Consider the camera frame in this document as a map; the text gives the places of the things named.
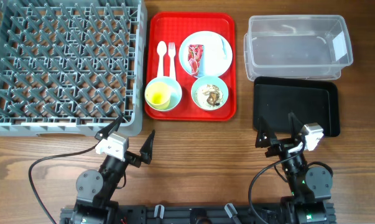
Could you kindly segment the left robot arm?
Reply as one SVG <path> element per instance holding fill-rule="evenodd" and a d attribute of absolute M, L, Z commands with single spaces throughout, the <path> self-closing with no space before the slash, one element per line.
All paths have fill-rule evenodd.
<path fill-rule="evenodd" d="M 96 153 L 106 154 L 98 170 L 86 170 L 76 180 L 76 203 L 70 218 L 71 223 L 124 223 L 119 203 L 112 201 L 118 184 L 126 177 L 129 165 L 139 168 L 152 160 L 155 131 L 142 145 L 139 154 L 129 152 L 129 138 L 117 132 L 121 119 L 99 130 L 95 139 Z"/>

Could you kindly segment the white napkin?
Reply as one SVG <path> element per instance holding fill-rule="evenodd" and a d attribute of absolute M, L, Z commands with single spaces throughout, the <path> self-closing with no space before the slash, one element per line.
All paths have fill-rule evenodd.
<path fill-rule="evenodd" d="M 205 40 L 204 58 L 208 62 L 227 59 L 224 43 L 220 37 L 209 37 Z"/>

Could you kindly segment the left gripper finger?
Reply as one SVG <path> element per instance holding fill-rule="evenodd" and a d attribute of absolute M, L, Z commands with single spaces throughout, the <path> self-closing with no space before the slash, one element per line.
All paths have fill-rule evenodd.
<path fill-rule="evenodd" d="M 96 133 L 95 139 L 97 139 L 97 140 L 107 139 L 110 134 L 112 134 L 113 132 L 118 130 L 122 120 L 123 120 L 122 117 L 119 116 L 113 122 L 108 124 L 106 127 L 100 129 Z"/>
<path fill-rule="evenodd" d="M 151 163 L 154 137 L 155 137 L 155 130 L 153 129 L 139 151 L 141 153 L 141 162 L 145 164 Z"/>

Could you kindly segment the yellow plastic cup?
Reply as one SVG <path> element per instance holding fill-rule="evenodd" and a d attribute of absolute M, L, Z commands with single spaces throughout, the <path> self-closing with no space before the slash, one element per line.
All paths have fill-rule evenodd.
<path fill-rule="evenodd" d="M 170 104 L 170 88 L 164 82 L 150 84 L 145 91 L 146 101 L 157 110 L 164 110 Z"/>

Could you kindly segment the food scraps and rice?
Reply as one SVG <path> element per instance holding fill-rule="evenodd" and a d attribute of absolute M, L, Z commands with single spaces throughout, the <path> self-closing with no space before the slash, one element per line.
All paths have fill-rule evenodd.
<path fill-rule="evenodd" d="M 215 110 L 223 102 L 223 92 L 216 85 L 202 85 L 196 91 L 196 98 L 205 110 Z"/>

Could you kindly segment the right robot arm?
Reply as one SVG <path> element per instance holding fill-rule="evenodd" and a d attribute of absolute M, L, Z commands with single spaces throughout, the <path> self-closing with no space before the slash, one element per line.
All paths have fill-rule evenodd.
<path fill-rule="evenodd" d="M 259 118 L 256 147 L 266 148 L 266 157 L 277 156 L 278 161 L 259 171 L 249 186 L 249 205 L 256 220 L 263 223 L 331 223 L 335 219 L 330 214 L 326 201 L 331 199 L 333 170 L 325 163 L 308 163 L 304 151 L 313 151 L 323 137 L 323 128 L 318 123 L 302 124 L 296 115 L 288 114 L 291 137 L 278 139 L 268 122 Z M 257 212 L 252 203 L 252 188 L 255 181 L 265 171 L 281 165 L 288 183 L 290 196 L 282 197 L 276 209 L 261 209 Z"/>

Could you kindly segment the green bowl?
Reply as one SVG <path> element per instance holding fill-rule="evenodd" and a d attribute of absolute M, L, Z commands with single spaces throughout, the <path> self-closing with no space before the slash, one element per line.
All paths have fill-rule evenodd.
<path fill-rule="evenodd" d="M 218 77 L 197 79 L 191 89 L 193 102 L 202 110 L 214 111 L 223 107 L 229 97 L 226 83 Z"/>

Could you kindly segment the light blue bowl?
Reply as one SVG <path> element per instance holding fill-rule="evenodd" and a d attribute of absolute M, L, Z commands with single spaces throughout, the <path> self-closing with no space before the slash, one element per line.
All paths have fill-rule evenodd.
<path fill-rule="evenodd" d="M 147 84 L 146 88 L 150 84 L 155 83 L 155 82 L 164 82 L 164 83 L 168 84 L 168 86 L 170 88 L 170 93 L 171 93 L 170 104 L 164 110 L 157 110 L 157 109 L 153 108 L 149 103 L 148 103 L 148 105 L 151 108 L 153 108 L 154 110 L 161 111 L 161 112 L 173 110 L 181 102 L 181 99 L 182 99 L 182 88 L 181 88 L 180 84 L 176 80 L 173 80 L 170 77 L 157 77 L 157 78 L 154 78 L 153 80 L 151 80 Z"/>

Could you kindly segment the white plastic spoon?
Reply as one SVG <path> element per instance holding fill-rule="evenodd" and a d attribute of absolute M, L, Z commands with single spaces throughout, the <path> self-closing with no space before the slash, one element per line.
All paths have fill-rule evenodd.
<path fill-rule="evenodd" d="M 164 76 L 164 55 L 167 53 L 167 45 L 164 41 L 160 41 L 157 45 L 157 54 L 159 56 L 157 77 Z"/>

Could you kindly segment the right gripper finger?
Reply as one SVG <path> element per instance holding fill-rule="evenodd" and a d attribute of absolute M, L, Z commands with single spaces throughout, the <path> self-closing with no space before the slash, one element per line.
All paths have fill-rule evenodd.
<path fill-rule="evenodd" d="M 261 116 L 259 118 L 259 126 L 257 129 L 256 147 L 271 147 L 278 144 L 279 141 L 275 132 L 270 128 L 268 122 Z"/>
<path fill-rule="evenodd" d="M 290 112 L 288 114 L 288 118 L 289 118 L 291 138 L 301 140 L 302 139 L 301 130 L 304 124 L 296 117 L 296 115 L 293 112 Z"/>

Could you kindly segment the red snack wrapper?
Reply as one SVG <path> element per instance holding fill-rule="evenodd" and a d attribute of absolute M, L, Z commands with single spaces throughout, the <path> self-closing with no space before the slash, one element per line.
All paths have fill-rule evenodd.
<path fill-rule="evenodd" d="M 190 74 L 192 76 L 197 76 L 199 73 L 200 60 L 203 55 L 202 44 L 192 44 L 188 46 L 188 63 L 191 68 Z"/>

